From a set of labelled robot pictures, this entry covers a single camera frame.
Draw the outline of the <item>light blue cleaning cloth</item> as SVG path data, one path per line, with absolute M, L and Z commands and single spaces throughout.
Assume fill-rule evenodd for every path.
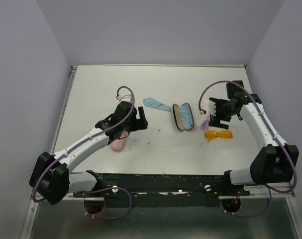
M 192 113 L 188 105 L 179 107 L 179 114 L 184 129 L 190 129 L 193 126 Z

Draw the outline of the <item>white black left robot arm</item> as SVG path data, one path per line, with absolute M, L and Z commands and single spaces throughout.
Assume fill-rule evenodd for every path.
M 114 113 L 98 121 L 77 142 L 53 154 L 44 152 L 38 156 L 29 180 L 33 201 L 38 202 L 37 194 L 52 205 L 71 193 L 87 192 L 92 197 L 98 196 L 102 190 L 98 175 L 90 170 L 73 174 L 73 170 L 96 151 L 121 139 L 124 132 L 145 130 L 147 127 L 143 107 L 136 108 L 130 102 L 120 102 Z

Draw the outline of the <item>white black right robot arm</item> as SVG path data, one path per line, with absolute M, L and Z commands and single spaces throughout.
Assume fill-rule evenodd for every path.
M 232 195 L 239 185 L 286 183 L 292 180 L 299 150 L 289 145 L 270 122 L 257 94 L 248 94 L 242 81 L 226 84 L 227 99 L 210 97 L 209 126 L 228 129 L 233 116 L 245 121 L 258 145 L 259 153 L 249 167 L 225 172 L 221 191 Z

